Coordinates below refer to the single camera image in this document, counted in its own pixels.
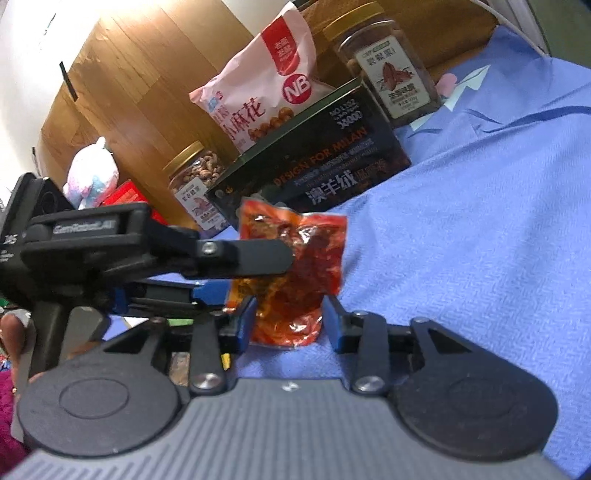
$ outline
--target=white plush toy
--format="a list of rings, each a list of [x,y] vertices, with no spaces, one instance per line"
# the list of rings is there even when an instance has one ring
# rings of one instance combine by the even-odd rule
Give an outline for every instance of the white plush toy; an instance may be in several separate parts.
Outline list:
[[[75,208],[98,207],[117,187],[119,170],[105,143],[100,137],[72,160],[63,192]]]

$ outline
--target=yellow jar lid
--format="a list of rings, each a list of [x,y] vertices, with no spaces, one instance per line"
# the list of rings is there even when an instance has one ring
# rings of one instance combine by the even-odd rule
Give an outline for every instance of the yellow jar lid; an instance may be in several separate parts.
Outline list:
[[[197,140],[195,143],[190,144],[187,148],[185,148],[181,153],[179,153],[176,157],[174,157],[163,169],[162,171],[167,177],[171,177],[180,167],[185,165],[191,158],[193,158],[196,154],[201,152],[205,147],[203,144]]]
[[[333,41],[335,38],[351,29],[355,25],[358,25],[366,20],[372,18],[374,15],[384,13],[384,8],[377,2],[371,2],[370,4],[361,5],[351,12],[342,15],[332,23],[328,24],[322,33],[328,39]]]

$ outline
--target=transparent nut jar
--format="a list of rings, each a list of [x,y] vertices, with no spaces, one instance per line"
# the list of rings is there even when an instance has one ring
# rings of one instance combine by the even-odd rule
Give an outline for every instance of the transparent nut jar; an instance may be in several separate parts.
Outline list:
[[[205,196],[224,169],[217,154],[199,141],[189,145],[163,168],[170,179],[168,188],[197,223],[201,238],[211,238],[229,225]]]
[[[364,79],[393,127],[407,125],[441,107],[429,72],[379,3],[351,10],[323,33],[349,71]]]

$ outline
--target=gray ribbed surface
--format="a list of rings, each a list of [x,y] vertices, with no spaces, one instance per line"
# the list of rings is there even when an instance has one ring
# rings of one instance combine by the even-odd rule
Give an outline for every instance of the gray ribbed surface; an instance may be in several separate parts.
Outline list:
[[[381,399],[339,380],[242,379],[193,400],[166,436],[133,453],[70,460],[37,452],[7,480],[566,480],[541,455],[502,464],[456,461],[401,428]]]

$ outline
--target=black box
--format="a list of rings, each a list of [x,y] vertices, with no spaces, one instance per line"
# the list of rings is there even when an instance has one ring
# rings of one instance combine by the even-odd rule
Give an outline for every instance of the black box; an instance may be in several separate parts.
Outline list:
[[[244,152],[207,197],[236,226],[243,197],[324,212],[409,165],[382,109],[355,79]]]

